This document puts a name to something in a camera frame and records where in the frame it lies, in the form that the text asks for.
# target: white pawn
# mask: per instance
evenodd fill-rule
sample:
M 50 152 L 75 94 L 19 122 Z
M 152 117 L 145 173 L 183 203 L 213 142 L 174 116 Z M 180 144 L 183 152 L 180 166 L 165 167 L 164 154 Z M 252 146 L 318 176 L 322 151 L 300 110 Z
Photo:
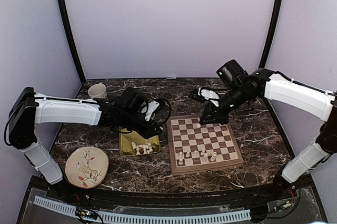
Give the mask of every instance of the white pawn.
M 207 153 L 205 153 L 205 154 L 204 154 L 204 157 L 202 158 L 202 161 L 203 161 L 203 162 L 206 162 L 206 161 L 208 160 L 208 156 L 209 156 L 209 155 L 208 155 Z
M 211 157 L 211 162 L 214 162 L 214 161 L 215 161 L 216 155 L 217 155 L 216 152 L 213 152 L 212 157 Z

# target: black frame edge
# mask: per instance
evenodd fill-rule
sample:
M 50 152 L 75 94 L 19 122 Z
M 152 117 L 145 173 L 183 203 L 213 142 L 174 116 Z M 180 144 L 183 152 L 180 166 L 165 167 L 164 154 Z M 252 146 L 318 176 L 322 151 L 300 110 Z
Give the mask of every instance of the black frame edge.
M 70 48 L 70 52 L 72 54 L 72 58 L 77 70 L 78 77 L 80 78 L 81 83 L 85 83 L 86 78 L 84 75 L 84 71 L 80 62 L 80 57 L 78 56 L 78 52 L 76 49 L 74 36 L 72 33 L 72 29 L 70 26 L 70 21 L 68 17 L 68 12 L 65 4 L 65 0 L 57 0 L 58 1 L 58 7 L 60 8 L 61 18 L 63 22 L 64 32 L 68 40 L 68 45 Z
M 273 13 L 272 13 L 272 17 L 271 17 L 271 20 L 270 20 L 268 34 L 267 34 L 267 38 L 266 38 L 266 41 L 265 41 L 265 44 L 264 44 L 264 49 L 263 49 L 263 52 L 262 52 L 259 68 L 266 66 L 268 56 L 269 56 L 269 52 L 270 52 L 270 48 L 272 46 L 273 39 L 274 39 L 277 21 L 279 19 L 281 3 L 282 3 L 282 0 L 275 0 L 275 2 L 274 2 Z

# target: cable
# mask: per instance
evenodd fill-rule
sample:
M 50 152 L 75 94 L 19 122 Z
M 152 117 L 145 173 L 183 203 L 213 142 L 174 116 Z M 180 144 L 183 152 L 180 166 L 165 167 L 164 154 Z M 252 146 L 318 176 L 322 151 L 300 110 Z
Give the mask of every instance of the cable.
M 299 85 L 299 86 L 307 87 L 307 88 L 310 88 L 310 89 L 312 89 L 312 90 L 315 90 L 315 91 L 318 91 L 318 92 L 321 92 L 321 93 L 326 93 L 327 95 L 337 96 L 337 93 L 335 93 L 335 92 L 330 93 L 330 92 L 327 92 L 327 91 L 324 91 L 324 90 L 321 90 L 321 89 L 312 87 L 312 86 L 310 86 L 310 85 L 307 85 L 307 84 L 304 84 L 304 83 L 301 83 L 301 82 L 298 82 L 298 81 L 293 81 L 291 78 L 289 78 L 288 76 L 286 76 L 285 74 L 283 74 L 283 73 L 280 72 L 280 71 L 275 71 L 275 74 L 279 74 L 279 75 L 281 75 L 283 78 L 285 78 L 286 80 L 288 80 L 289 82 L 295 83 L 295 84 L 297 84 L 297 85 Z

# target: black cable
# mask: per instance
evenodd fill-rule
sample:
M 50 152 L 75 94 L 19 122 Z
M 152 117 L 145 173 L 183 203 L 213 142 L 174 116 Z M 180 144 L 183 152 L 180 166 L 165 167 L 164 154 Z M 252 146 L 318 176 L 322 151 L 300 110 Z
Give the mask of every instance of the black cable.
M 293 81 L 291 78 L 289 78 L 288 76 L 286 76 L 285 74 L 283 74 L 282 72 L 280 71 L 276 71 L 275 74 L 279 74 L 281 75 L 283 78 L 285 78 L 286 80 L 288 80 L 289 82 L 292 82 L 292 83 L 295 83 L 299 86 L 303 86 L 303 87 L 307 87 L 307 88 L 310 88 L 312 90 L 315 90 L 315 91 L 318 91 L 318 92 L 321 92 L 321 93 L 326 93 L 327 95 L 330 95 L 330 96 L 337 96 L 337 93 L 333 92 L 333 93 L 330 93 L 330 92 L 326 92 L 324 90 L 321 90 L 321 89 L 318 89 L 318 88 L 315 88 L 315 87 L 312 87 L 310 85 L 307 85 L 307 84 L 304 84 L 304 83 L 301 83 L 301 82 L 298 82 L 298 81 Z
M 300 201 L 301 201 L 301 189 L 299 191 L 299 196 L 298 196 L 297 202 L 294 204 L 294 206 L 291 209 L 291 211 L 289 211 L 287 214 L 285 214 L 283 216 L 277 216 L 277 217 L 268 217 L 269 214 L 275 212 L 274 210 L 271 210 L 270 212 L 265 213 L 264 215 L 252 216 L 252 218 L 257 218 L 257 219 L 259 219 L 259 218 L 264 218 L 264 219 L 282 219 L 282 218 L 285 218 L 285 217 L 289 216 L 293 211 L 296 210 L 296 208 L 299 205 Z

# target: decorative plate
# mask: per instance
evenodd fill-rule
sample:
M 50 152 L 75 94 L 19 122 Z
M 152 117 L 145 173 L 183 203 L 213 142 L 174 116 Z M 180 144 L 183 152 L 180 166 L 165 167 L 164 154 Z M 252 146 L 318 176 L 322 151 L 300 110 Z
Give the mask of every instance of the decorative plate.
M 75 150 L 65 164 L 65 174 L 74 186 L 90 189 L 99 185 L 107 174 L 109 158 L 95 147 Z

